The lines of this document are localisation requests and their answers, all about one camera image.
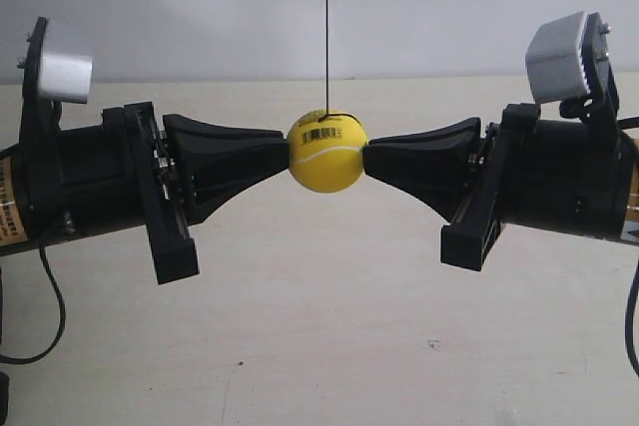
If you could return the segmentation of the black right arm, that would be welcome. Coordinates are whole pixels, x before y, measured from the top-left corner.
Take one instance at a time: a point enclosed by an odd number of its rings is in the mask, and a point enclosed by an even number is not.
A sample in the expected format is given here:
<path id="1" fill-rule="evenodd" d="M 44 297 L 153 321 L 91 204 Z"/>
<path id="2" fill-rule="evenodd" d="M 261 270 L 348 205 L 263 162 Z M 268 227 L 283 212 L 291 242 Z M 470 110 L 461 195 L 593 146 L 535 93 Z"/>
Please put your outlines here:
<path id="1" fill-rule="evenodd" d="M 365 173 L 422 201 L 446 221 L 440 260 L 480 271 L 509 224 L 634 242 L 638 149 L 615 119 L 544 120 L 509 104 L 499 123 L 477 117 L 386 137 L 362 150 Z"/>

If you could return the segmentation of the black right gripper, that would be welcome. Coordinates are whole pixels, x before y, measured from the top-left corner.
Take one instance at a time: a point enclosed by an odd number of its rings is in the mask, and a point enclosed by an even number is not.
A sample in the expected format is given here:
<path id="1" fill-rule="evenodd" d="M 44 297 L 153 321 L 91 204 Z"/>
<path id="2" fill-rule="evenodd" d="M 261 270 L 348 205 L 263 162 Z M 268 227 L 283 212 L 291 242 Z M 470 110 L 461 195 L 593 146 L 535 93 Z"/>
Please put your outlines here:
<path id="1" fill-rule="evenodd" d="M 474 191 L 469 158 L 481 121 L 370 140 L 364 172 L 420 200 L 450 224 L 440 260 L 482 269 L 508 224 L 627 243 L 630 240 L 630 138 L 614 119 L 543 120 L 536 104 L 509 104 L 495 128 Z"/>

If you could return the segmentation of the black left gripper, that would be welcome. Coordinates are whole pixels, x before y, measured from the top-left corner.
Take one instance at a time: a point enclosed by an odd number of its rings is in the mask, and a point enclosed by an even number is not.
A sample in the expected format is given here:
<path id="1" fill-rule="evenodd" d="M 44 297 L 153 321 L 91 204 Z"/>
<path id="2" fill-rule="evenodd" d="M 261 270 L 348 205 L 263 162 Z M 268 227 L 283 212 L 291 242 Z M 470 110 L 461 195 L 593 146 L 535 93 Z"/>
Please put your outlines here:
<path id="1" fill-rule="evenodd" d="M 97 126 L 57 136 L 67 207 L 65 238 L 143 225 L 159 284 L 200 272 L 189 224 L 204 222 L 244 190 L 289 168 L 281 131 L 232 128 L 178 114 L 163 117 L 184 214 L 165 196 L 155 153 L 163 153 L 151 102 L 109 108 Z"/>

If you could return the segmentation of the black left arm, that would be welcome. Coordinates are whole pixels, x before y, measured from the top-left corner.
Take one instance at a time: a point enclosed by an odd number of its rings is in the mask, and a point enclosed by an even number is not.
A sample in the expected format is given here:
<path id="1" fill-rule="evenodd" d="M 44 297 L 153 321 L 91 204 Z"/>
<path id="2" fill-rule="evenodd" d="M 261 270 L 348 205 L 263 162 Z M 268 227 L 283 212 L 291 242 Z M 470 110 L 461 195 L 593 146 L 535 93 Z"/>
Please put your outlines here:
<path id="1" fill-rule="evenodd" d="M 143 226 L 157 281 L 188 278 L 199 271 L 190 227 L 289 165 L 279 131 L 157 118 L 149 102 L 64 130 L 61 112 L 26 104 L 18 143 L 1 155 L 3 255 Z"/>

